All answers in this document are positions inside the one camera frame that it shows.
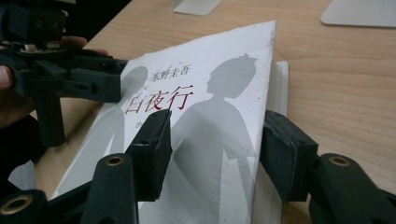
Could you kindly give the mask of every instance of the human figure silhouette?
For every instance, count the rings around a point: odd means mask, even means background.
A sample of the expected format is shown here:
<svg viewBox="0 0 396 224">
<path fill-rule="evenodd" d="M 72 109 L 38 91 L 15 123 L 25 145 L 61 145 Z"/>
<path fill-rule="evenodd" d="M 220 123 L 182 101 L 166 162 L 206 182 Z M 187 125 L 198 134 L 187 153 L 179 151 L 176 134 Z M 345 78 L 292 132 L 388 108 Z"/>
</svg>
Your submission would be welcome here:
<svg viewBox="0 0 396 224">
<path fill-rule="evenodd" d="M 244 91 L 256 74 L 255 61 L 245 54 L 211 72 L 207 92 L 213 96 L 189 107 L 172 127 L 174 152 L 163 192 L 159 201 L 143 203 L 140 223 L 219 223 L 224 152 L 228 160 L 237 160 L 246 197 L 240 203 L 247 203 L 250 221 L 254 178 L 247 158 L 256 153 L 240 112 L 225 98 L 236 98 Z"/>
<path fill-rule="evenodd" d="M 83 143 L 82 151 L 71 170 L 64 177 L 64 183 L 58 193 L 67 191 L 92 180 L 96 163 L 105 156 L 110 146 L 110 153 L 122 153 L 124 150 L 124 111 L 122 105 L 130 100 L 144 85 L 148 78 L 148 69 L 140 66 L 130 71 L 121 81 L 121 99 L 117 104 L 105 104 L 107 111 L 91 126 Z"/>
</svg>

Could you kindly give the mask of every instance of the ring hole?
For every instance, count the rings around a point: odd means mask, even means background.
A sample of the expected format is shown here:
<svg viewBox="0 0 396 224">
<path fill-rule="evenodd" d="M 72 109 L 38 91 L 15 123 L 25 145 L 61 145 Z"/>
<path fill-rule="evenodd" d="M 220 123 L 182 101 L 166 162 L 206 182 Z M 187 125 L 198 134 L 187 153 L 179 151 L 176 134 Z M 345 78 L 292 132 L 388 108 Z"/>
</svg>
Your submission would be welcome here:
<svg viewBox="0 0 396 224">
<path fill-rule="evenodd" d="M 123 157 L 119 157 L 119 156 L 114 156 L 106 161 L 106 164 L 109 166 L 116 166 L 116 165 L 120 165 L 121 163 L 123 163 Z"/>
<path fill-rule="evenodd" d="M 18 213 L 27 206 L 29 206 L 29 204 L 32 203 L 32 201 L 33 201 L 32 195 L 20 195 L 3 204 L 3 206 L 0 208 L 0 214 L 12 215 Z"/>
<path fill-rule="evenodd" d="M 350 162 L 342 157 L 330 157 L 329 161 L 331 161 L 335 165 L 339 166 L 349 166 Z"/>
</svg>

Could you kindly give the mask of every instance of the wooden table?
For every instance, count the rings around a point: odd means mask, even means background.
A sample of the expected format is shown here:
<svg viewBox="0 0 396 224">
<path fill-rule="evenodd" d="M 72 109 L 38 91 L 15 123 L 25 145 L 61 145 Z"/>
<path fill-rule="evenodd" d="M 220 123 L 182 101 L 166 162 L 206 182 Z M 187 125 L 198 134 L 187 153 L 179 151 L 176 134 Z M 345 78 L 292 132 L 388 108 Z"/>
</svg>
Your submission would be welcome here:
<svg viewBox="0 0 396 224">
<path fill-rule="evenodd" d="M 329 4 L 223 0 L 200 17 L 173 13 L 170 0 L 134 0 L 87 48 L 133 59 L 204 35 L 277 20 L 276 51 L 290 63 L 288 117 L 318 142 L 319 154 L 352 158 L 381 189 L 396 193 L 396 30 L 323 25 L 319 18 Z M 37 185 L 49 196 L 99 108 L 90 101 L 63 100 L 67 142 L 36 165 Z M 289 203 L 283 212 L 283 223 L 309 222 L 306 203 Z"/>
</svg>

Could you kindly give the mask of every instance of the white book cover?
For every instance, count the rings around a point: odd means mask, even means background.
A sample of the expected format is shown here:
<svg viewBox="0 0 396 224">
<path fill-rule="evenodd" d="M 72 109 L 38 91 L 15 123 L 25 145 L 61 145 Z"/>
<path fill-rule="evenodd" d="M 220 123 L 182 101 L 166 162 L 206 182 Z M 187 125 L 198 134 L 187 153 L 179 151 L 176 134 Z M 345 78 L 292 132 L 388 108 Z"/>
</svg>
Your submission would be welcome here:
<svg viewBox="0 0 396 224">
<path fill-rule="evenodd" d="M 275 21 L 253 24 L 129 61 L 120 102 L 104 104 L 54 196 L 92 180 L 170 108 L 172 158 L 140 223 L 251 223 L 275 33 Z"/>
</svg>

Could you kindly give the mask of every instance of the silhouette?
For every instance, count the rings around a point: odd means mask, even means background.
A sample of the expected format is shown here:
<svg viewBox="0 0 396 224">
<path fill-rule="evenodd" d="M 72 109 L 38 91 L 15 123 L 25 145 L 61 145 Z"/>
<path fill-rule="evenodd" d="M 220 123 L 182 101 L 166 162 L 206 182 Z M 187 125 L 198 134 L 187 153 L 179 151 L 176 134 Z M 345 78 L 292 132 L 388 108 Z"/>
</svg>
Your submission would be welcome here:
<svg viewBox="0 0 396 224">
<path fill-rule="evenodd" d="M 103 106 L 102 111 L 107 112 L 91 126 L 77 160 L 58 188 L 59 194 L 92 180 L 96 163 L 105 156 L 108 147 L 109 154 L 123 152 L 125 121 L 121 107 L 143 87 L 147 78 L 148 69 L 143 66 L 136 67 L 125 76 L 121 82 L 120 101 Z"/>
<path fill-rule="evenodd" d="M 207 82 L 212 98 L 189 107 L 172 127 L 173 158 L 160 200 L 143 203 L 142 224 L 219 223 L 223 153 L 237 160 L 250 221 L 254 178 L 247 157 L 256 157 L 247 126 L 225 98 L 238 97 L 256 74 L 247 54 L 220 64 Z"/>
</svg>

